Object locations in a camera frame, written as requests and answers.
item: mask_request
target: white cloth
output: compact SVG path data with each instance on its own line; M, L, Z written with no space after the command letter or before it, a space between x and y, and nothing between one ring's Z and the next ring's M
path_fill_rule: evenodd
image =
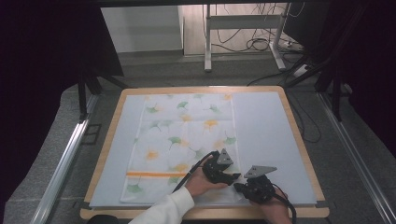
M138 125L136 135L127 134L134 144L125 171L122 203L155 204L170 194L183 175L213 150L226 148L233 164L225 172L241 173L231 94L147 95L143 104L140 120L129 125ZM131 111L122 110L122 116L128 113ZM236 192L232 193L232 197L215 194L204 202L233 204Z
M163 197L144 213L134 218L129 224L181 223L184 214L193 207L194 200L189 191L182 187L178 191Z

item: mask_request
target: wall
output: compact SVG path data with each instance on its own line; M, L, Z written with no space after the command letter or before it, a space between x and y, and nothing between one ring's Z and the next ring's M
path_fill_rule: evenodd
M183 49L181 7L102 8L118 53Z

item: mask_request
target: wooden frame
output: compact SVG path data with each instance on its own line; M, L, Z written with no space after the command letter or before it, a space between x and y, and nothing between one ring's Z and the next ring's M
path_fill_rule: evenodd
M311 160L309 159L306 151L303 139L300 135L300 131L297 127L297 123L292 114L288 99L285 92L281 87L278 86L261 86L261 87L175 87L175 88L145 88L145 89L127 89L121 93L119 102L114 112L113 119L111 120L110 127L107 132L107 136L102 147L102 152L99 156L96 164L95 171L92 176L91 184L89 185L87 194L84 199L84 203L91 201L95 187L99 181L101 173L105 167L106 158L109 153L111 143L117 125L120 120L120 115L126 97L134 94L175 94L175 93L225 93L225 92L268 92L276 91L279 94L282 105L285 109L288 117L291 130L293 132L295 141L299 148L305 169L308 173L311 181L313 190L316 194L319 202L324 202L325 198L320 188L317 176L312 166ZM111 215L117 218L128 218L132 219L144 212L146 209L124 209L124 210L91 210L89 208L81 208L80 215L84 219L89 219L95 215ZM318 207L318 206L299 206L296 207L298 217L327 217L330 213L329 207ZM183 219L262 219L262 212L256 207L226 207L226 208L192 208Z

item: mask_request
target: cable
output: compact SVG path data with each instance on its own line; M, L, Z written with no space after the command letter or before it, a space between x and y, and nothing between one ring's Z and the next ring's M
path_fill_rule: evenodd
M289 95L287 94L286 91L285 91L285 93L286 93L286 97L288 98L288 101L289 101L289 103L290 103L290 105L291 105L291 109L294 109L294 113L297 114L297 117L298 117L299 120L300 120L300 123L301 123L301 126L302 126L302 127L300 127L300 126L298 126L298 125L297 125L297 126L298 126L298 128L300 129L301 137L304 139L304 134L305 134L305 124L304 124L304 120L303 120L303 118L301 117L301 114L298 112L298 110L297 110L296 106L294 105L294 103L290 100Z
M302 12L303 9L304 9L304 6L305 6L305 2L303 2L303 6L301 7L300 12L299 12L296 16L291 15L290 13L289 13L288 15L291 16L291 17L298 17L298 16L300 16L301 12Z
M263 79L266 79L266 78L269 78L269 77L281 76L281 75L286 74L286 73L288 73L288 72L289 72L289 70L284 71L284 72L281 72L281 73L276 73L276 74L272 74L272 75L269 75L269 76L265 76L265 77L259 77L259 78L257 78L257 79L254 79L253 81L250 81L250 82L247 84L247 86L250 86L250 85L252 85L252 84L255 83L255 82L258 82L258 81L260 81L260 80L263 80Z
M283 78L283 80L279 81L277 83L277 85L281 86L282 88L286 89L286 83L288 82L288 78L295 73L295 71L297 71L297 69L300 68L301 65L303 65L306 61L308 60L308 55L304 54L303 57L301 57L297 63L295 63L293 65L293 67L290 69L290 72L288 74L286 74Z
M274 34L274 33L272 33L271 32L271 29L270 30L267 30L267 29L262 29L262 30L264 30L264 31L266 31L267 33L269 33L270 35L273 35L273 36L275 36L276 34ZM279 39L281 39L281 40L284 40L284 41L288 41L289 42L289 40L287 40L287 39L284 39L284 38L279 38ZM292 43L292 44L299 44L298 42L295 42L295 41L291 41L290 43Z
M277 49L280 52L292 52L292 53L300 53L300 54L308 54L305 50L297 50L297 49L286 49L284 47L281 47L280 45L277 46Z
M280 200L282 203L284 203L290 210L291 210L291 223L295 224L297 222L297 212L296 209L294 208L293 204L290 203L288 200L288 197L286 196L285 192L276 184L272 184L275 187L277 187L280 192L283 194L284 198L280 195L277 195L276 193L273 195L274 198Z
M209 152L207 155L205 155L203 158L201 158L200 161L198 161L194 166L192 166L192 168L189 170L189 172L183 177L183 179L177 184L177 186L175 187L174 191L177 191L178 189L180 189L184 183L186 183L186 181L190 178L190 176L192 175L192 173L194 173L196 171L196 169L198 169L198 167L201 165L202 162L204 162L204 160L206 160L209 156L213 155L214 152Z
M309 140L309 139L305 138L305 137L304 137L304 132L302 133L303 139L304 139L305 141L309 142L309 143L318 143L318 142L320 141L320 139L321 139L321 136L322 136L319 126L314 122L314 120L312 119L312 117L311 117L311 116L306 112L306 110L301 106L300 101L297 99L297 97L296 97L293 93L290 93L290 95L294 98L294 100L297 102L297 105L304 111L304 113L305 113L305 114L308 116L308 118L314 123L316 129L318 130L318 138L317 138L317 139L315 139L315 140Z
M227 10L227 8L225 7L225 4L224 4L224 10L230 15L230 12Z
M266 20L266 18L267 18L267 16L268 16L269 12L271 11L271 9L272 9L273 12L274 12L275 7L276 7L276 5L274 5L273 7L270 7L270 8L268 9L267 14L265 15L264 20ZM251 13L253 13L254 10L255 10L256 8L258 8L259 11L260 11L259 13L261 13L261 15L263 15L263 12L264 12L264 10L265 10L265 4L264 4L264 6L263 6L262 9L261 9L261 4L258 4L255 8L253 8L253 10L252 10ZM205 38L207 38L207 37L206 37L206 30L205 30L205 17L204 17L204 14L205 14L205 13L204 13L204 5L202 5L202 20L203 20L203 26L204 26L204 27L203 27L203 28L204 28L203 30L204 30L204 36L205 36ZM217 7L217 5L216 5L216 15L217 15L217 14L218 14L218 7ZM229 38L226 39L225 41L221 40L220 35L219 35L219 30L217 30L219 42L220 42L221 44L227 43L228 41L230 41L231 39L233 39L241 30L242 30L242 29L237 30L231 37L229 37ZM265 51L265 50L267 50L267 49L269 48L269 42L270 42L269 38L268 38L268 40L265 39L265 38L255 38L254 36L255 36L256 33L257 33L257 29L254 31L252 37L247 41L247 47L246 47L245 49L229 49L229 48L224 47L224 46L219 45L219 44L211 44L211 46L215 46L215 47L227 49L228 51L231 51L231 52L245 52L245 51L248 51L248 50L254 50L254 51ZM255 44L257 44L257 43L262 43L262 42L267 43L267 45L265 46L264 49L259 49L259 48L257 48L257 47L255 46Z
M300 52L284 52L283 54L281 54L281 57L282 57L282 59L283 59L284 61L286 61L286 62L288 62L288 63L297 63L298 61L292 62L290 59L287 59L287 58L285 57L286 55L289 55L289 54L302 54L302 53L300 53Z

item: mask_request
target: white sleeve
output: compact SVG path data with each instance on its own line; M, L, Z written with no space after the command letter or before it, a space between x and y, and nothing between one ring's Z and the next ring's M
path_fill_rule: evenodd
M129 224L177 224L190 209L194 200L189 191L182 187L178 191L166 195L148 210L135 217Z

